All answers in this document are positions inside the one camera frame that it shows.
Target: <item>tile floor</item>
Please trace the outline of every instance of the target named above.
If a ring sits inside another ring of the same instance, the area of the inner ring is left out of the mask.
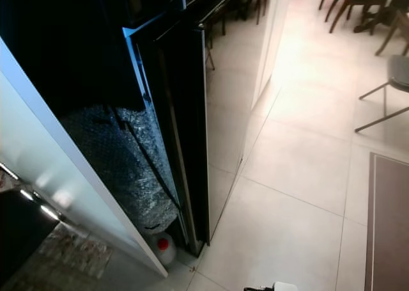
[[[99,290],[240,291],[283,281],[300,291],[363,291],[369,153],[409,161],[409,113],[355,134],[382,113],[381,93],[357,97],[385,81],[386,60],[404,42],[395,36],[375,57],[387,28],[353,34],[357,7],[330,35],[330,0],[320,12],[318,3],[290,2],[212,245],[197,260],[180,254],[167,279],[116,253]],[[390,90],[388,100],[393,111],[409,96]]]

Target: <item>red bottle cap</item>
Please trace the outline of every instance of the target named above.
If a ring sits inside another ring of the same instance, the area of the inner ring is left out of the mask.
[[[169,247],[169,241],[167,239],[161,238],[158,240],[158,248],[161,251],[165,251]]]

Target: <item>brown rug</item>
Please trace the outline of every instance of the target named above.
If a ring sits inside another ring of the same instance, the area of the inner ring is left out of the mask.
[[[409,164],[371,153],[365,291],[409,290]]]

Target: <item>white bottle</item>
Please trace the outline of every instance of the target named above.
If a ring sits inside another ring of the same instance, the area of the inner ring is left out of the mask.
[[[176,257],[176,246],[170,235],[158,233],[151,238],[151,248],[163,265],[169,265]]]

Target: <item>bubble wrap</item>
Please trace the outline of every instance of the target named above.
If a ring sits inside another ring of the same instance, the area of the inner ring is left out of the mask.
[[[155,135],[156,121],[146,111],[119,109],[118,114],[130,122],[176,197],[163,142],[158,143],[160,136]],[[134,137],[128,130],[120,130],[110,109],[93,106],[77,110],[61,123],[141,233],[163,232],[176,219],[177,208],[159,184]]]

